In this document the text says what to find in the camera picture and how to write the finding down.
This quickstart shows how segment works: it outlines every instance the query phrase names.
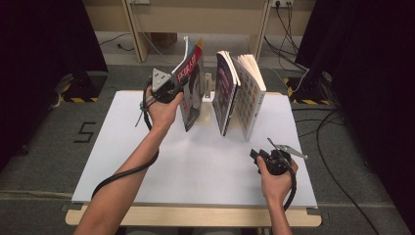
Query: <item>finger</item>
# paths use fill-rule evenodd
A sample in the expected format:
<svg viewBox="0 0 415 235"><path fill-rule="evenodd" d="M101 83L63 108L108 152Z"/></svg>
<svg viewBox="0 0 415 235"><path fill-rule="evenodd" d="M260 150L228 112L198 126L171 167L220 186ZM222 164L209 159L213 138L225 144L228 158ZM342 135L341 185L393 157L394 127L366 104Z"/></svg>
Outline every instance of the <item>finger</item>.
<svg viewBox="0 0 415 235"><path fill-rule="evenodd" d="M174 107L177 107L181 103L182 100L183 100L183 92L179 92L176 95L176 97L174 97L174 100L170 102L170 104L172 103Z"/></svg>
<svg viewBox="0 0 415 235"><path fill-rule="evenodd" d="M290 167L295 173L297 173L297 170L299 170L299 166L297 165L296 161L294 161L294 159L291 159Z"/></svg>
<svg viewBox="0 0 415 235"><path fill-rule="evenodd" d="M266 163L261 156L256 157L256 162L262 175L269 174Z"/></svg>
<svg viewBox="0 0 415 235"><path fill-rule="evenodd" d="M148 86L147 87L147 90L146 90L146 97L149 97L149 96L151 96L152 95L152 86L150 85L150 86Z"/></svg>

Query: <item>person's right hand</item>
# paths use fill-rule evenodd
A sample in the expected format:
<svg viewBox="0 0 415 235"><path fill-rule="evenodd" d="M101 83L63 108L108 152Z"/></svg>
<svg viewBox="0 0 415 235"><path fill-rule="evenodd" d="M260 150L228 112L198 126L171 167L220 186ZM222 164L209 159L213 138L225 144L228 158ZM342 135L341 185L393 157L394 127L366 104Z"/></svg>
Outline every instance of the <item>person's right hand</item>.
<svg viewBox="0 0 415 235"><path fill-rule="evenodd" d="M151 96L151 87L147 88L146 96ZM161 102L151 103L149 107L149 114L153 122L153 128L166 128L169 129L174 123L176 117L177 106L183 99L183 92L180 92L176 97L168 104Z"/></svg>
<svg viewBox="0 0 415 235"><path fill-rule="evenodd" d="M261 157L256 158L261 172L262 193L268 206L272 204L282 205L287 194L291 190L291 175L287 171L281 175L272 175L266 168L265 161ZM296 162L291 159L291 168L295 173L299 169Z"/></svg>

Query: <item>yellow and black hazard tape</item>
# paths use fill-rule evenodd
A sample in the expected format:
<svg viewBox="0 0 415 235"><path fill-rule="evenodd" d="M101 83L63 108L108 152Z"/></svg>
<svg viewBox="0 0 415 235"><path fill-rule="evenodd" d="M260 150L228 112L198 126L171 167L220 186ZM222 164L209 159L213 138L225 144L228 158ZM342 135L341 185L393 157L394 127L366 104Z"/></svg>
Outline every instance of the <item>yellow and black hazard tape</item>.
<svg viewBox="0 0 415 235"><path fill-rule="evenodd" d="M306 104L306 105L329 105L329 101L326 99L298 99L296 97L296 93L293 92L292 87L289 85L289 79L284 78L284 82L286 83L288 90L288 97L290 102L295 104Z"/></svg>
<svg viewBox="0 0 415 235"><path fill-rule="evenodd" d="M61 102L74 102L74 103L85 103L85 102L97 102L98 98L90 97L66 97L65 95L61 97Z"/></svg>
<svg viewBox="0 0 415 235"><path fill-rule="evenodd" d="M86 102L97 102L98 97L88 97L87 95L83 97L71 97L68 94L70 88L70 83L65 86L62 95L61 95L61 102L73 102L73 103L86 103Z"/></svg>

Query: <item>book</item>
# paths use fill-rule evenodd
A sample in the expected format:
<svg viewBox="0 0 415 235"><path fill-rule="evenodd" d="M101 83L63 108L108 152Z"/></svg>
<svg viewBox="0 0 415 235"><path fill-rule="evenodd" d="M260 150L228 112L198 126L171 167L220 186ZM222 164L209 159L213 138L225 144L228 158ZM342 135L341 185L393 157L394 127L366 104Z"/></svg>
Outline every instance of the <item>book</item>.
<svg viewBox="0 0 415 235"><path fill-rule="evenodd" d="M184 40L186 43L184 59L171 74L176 85L185 77L188 78L188 82L183 87L183 100L180 103L180 111L187 132L201 113L205 83L202 82L203 39L200 38L196 44L188 36L185 36Z"/></svg>
<svg viewBox="0 0 415 235"><path fill-rule="evenodd" d="M236 111L242 132L248 141L254 131L257 116L265 97L266 86L253 55L238 56L234 65L242 83Z"/></svg>
<svg viewBox="0 0 415 235"><path fill-rule="evenodd" d="M235 98L241 85L229 52L216 53L217 69L212 100L220 134L225 136L235 107Z"/></svg>
<svg viewBox="0 0 415 235"><path fill-rule="evenodd" d="M217 53L212 104L223 136L235 112L244 138L247 141L251 139L265 93L266 86L253 55L241 55L235 59L229 52Z"/></svg>

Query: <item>floor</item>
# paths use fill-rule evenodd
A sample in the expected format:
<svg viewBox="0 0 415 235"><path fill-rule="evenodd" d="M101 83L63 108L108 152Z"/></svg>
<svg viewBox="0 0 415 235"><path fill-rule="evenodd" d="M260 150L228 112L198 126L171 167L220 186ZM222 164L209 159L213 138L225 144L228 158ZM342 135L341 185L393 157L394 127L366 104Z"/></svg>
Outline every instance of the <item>floor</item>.
<svg viewBox="0 0 415 235"><path fill-rule="evenodd" d="M44 119L27 144L28 153L14 156L0 174L0 234L70 234L74 227L65 223L71 194L92 150L105 115L117 90L141 89L140 77L148 76L153 67L171 69L183 58L184 44L152 49L145 63L138 63L130 34L96 32L107 64L109 76L96 103L62 103ZM249 53L246 36L189 34L202 36L205 42L205 66L214 72L215 52L231 51L233 55ZM269 37L280 46L282 37ZM301 38L295 38L300 45ZM284 50L293 52L285 44ZM258 62L269 91L287 94L283 78L302 76L291 64L279 61L264 44ZM341 104L329 106L292 104L301 147L310 158L306 161L323 222L315 228L294 228L295 234L410 234L382 183L364 160L353 130L347 123ZM319 124L338 109L330 121ZM90 141L74 140L80 126L93 132ZM156 228L161 234L172 234L175 228Z"/></svg>

